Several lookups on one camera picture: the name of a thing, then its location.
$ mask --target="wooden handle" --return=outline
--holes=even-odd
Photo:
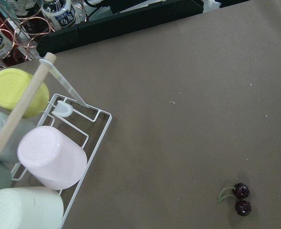
[[[48,52],[46,53],[44,59],[54,64],[56,60],[56,56]],[[29,85],[27,86],[21,98],[17,102],[16,106],[10,113],[6,123],[4,124],[3,128],[0,131],[0,154],[4,149],[6,143],[8,142],[10,136],[12,135],[13,131],[19,124],[27,108],[29,107],[37,90],[43,83],[46,75],[49,73],[49,70],[50,70],[50,66],[48,64],[42,62],[39,65]]]

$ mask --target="cherry stem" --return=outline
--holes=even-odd
[[[233,196],[233,195],[226,195],[226,196],[223,196],[223,197],[222,197],[224,191],[226,191],[227,189],[235,189],[235,188],[234,188],[234,187],[225,187],[225,188],[223,188],[223,189],[221,190],[221,192],[219,193],[219,195],[218,195],[218,202],[219,202],[219,203],[220,203],[222,200],[224,200],[226,197],[234,197],[234,198],[236,198],[236,197]]]

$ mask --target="dark red cherry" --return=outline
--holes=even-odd
[[[251,203],[245,200],[240,200],[235,204],[235,210],[240,216],[247,216],[251,212]]]
[[[232,192],[234,196],[238,199],[244,199],[250,194],[249,188],[243,183],[236,184],[232,189]]]

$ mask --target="table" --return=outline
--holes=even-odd
[[[57,57],[84,100],[113,115],[64,229],[281,228],[281,1],[248,1]],[[251,190],[247,217],[235,199],[217,202],[238,182]]]

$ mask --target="white wire rack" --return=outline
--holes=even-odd
[[[112,115],[106,111],[103,111],[99,108],[96,108],[94,106],[86,104],[83,99],[78,95],[78,93],[72,88],[72,86],[67,82],[67,80],[63,77],[63,75],[52,65],[52,69],[50,70],[50,73],[61,83],[64,88],[67,89],[67,91],[73,95],[74,99],[60,95],[60,94],[54,94],[49,101],[45,111],[43,111],[43,114],[41,116],[41,119],[39,120],[37,127],[42,125],[50,125],[55,126],[56,125],[62,125],[65,124],[69,128],[73,128],[75,131],[77,131],[80,134],[80,139],[84,139],[83,141],[79,142],[79,145],[84,149],[87,144],[89,144],[89,141],[91,141],[91,145],[93,146],[91,149],[91,152],[87,152],[88,156],[88,163],[87,167],[81,177],[81,179],[78,181],[78,183],[73,186],[75,189],[70,197],[70,200],[65,206],[64,215],[61,221],[61,224],[59,226],[59,229],[61,229],[65,223],[65,220],[69,214],[69,211],[73,205],[73,202],[77,196],[77,193],[82,185],[82,182],[90,168],[90,165],[93,161],[93,158],[97,152],[97,149],[100,146],[100,143],[102,142],[102,139],[109,127],[109,124],[112,120]],[[67,113],[61,112],[63,109],[66,109],[69,111]],[[78,109],[81,109],[84,111],[84,109],[89,110],[90,116],[85,115],[84,112],[80,112]],[[100,119],[100,117],[103,116],[103,122],[97,123],[97,120]],[[95,136],[93,136],[93,133],[88,133],[87,130],[82,130],[82,128],[78,127],[78,122],[80,120],[92,123],[93,125],[97,123],[99,125],[100,131],[98,133],[95,133]],[[12,171],[11,171],[11,177],[12,181],[19,182],[23,179],[25,174],[27,173],[27,169],[23,167],[20,163],[17,163]]]

